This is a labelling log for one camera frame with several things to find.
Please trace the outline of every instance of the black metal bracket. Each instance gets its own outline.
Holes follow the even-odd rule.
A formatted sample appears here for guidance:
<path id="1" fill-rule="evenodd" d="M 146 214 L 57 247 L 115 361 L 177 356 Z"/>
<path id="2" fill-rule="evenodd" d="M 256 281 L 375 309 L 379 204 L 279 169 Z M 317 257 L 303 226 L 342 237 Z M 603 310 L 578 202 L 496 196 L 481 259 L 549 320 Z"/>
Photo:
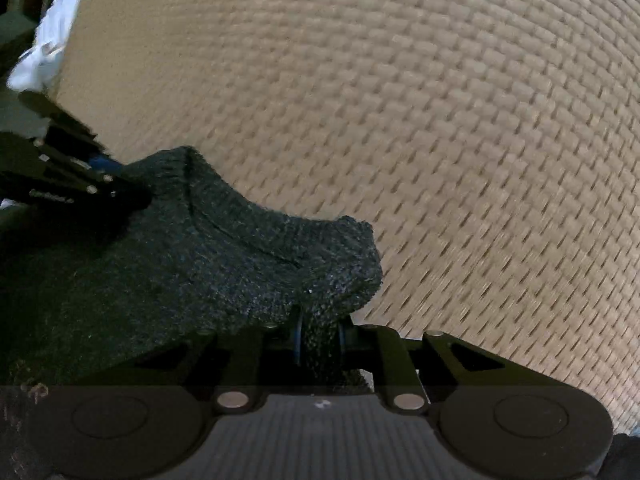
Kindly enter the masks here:
<path id="1" fill-rule="evenodd" d="M 151 194 L 122 174 L 90 129 L 36 92 L 19 95 L 49 120 L 44 138 L 0 132 L 0 196 L 16 202 L 129 212 L 146 207 Z"/>

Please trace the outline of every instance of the white cloth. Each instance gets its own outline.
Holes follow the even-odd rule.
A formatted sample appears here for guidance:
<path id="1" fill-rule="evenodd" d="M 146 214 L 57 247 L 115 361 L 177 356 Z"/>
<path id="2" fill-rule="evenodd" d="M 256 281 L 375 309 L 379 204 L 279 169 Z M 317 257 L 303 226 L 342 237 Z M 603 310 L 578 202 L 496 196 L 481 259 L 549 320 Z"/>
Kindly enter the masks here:
<path id="1" fill-rule="evenodd" d="M 16 92 L 44 92 L 60 70 L 66 41 L 80 0 L 54 0 L 36 29 L 33 46 L 22 56 L 6 85 Z"/>
<path id="2" fill-rule="evenodd" d="M 5 198 L 4 200 L 0 199 L 0 210 L 7 209 L 8 207 L 11 207 L 13 205 L 18 205 L 18 203 L 14 202 L 13 200 L 9 200 L 8 198 Z"/>

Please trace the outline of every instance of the dark green fabric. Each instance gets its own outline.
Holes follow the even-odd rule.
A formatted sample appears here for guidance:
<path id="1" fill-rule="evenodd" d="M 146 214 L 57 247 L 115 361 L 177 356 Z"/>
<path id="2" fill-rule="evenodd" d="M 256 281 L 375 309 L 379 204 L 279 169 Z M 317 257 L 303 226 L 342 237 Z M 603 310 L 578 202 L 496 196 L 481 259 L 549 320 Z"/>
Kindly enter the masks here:
<path id="1" fill-rule="evenodd" d="M 119 232 L 42 208 L 4 222 L 0 383 L 66 383 L 192 330 L 284 320 L 294 304 L 322 374 L 332 358 L 322 335 L 380 286 L 370 225 L 254 205 L 191 148 L 126 173 L 154 199 Z"/>

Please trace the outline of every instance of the wicker texture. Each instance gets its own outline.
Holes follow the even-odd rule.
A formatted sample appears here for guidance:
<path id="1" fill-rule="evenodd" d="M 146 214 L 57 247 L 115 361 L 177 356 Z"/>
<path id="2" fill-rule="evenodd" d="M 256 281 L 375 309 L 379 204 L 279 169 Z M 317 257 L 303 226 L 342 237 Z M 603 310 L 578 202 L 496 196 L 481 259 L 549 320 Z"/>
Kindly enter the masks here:
<path id="1" fill-rule="evenodd" d="M 82 0 L 58 89 L 115 156 L 374 225 L 357 320 L 640 419 L 640 0 Z"/>

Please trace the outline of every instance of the screw head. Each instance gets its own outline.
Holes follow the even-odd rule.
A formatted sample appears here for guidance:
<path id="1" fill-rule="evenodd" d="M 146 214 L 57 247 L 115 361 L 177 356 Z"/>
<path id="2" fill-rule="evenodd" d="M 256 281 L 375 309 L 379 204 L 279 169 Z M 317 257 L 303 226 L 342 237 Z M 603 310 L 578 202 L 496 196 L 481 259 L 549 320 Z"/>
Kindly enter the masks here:
<path id="1" fill-rule="evenodd" d="M 415 411 L 424 406 L 424 399 L 416 394 L 399 394 L 394 397 L 394 404 L 401 410 Z"/>
<path id="2" fill-rule="evenodd" d="M 242 392 L 225 392 L 220 394 L 216 399 L 216 402 L 228 410 L 236 410 L 246 406 L 249 402 L 247 394 Z"/>

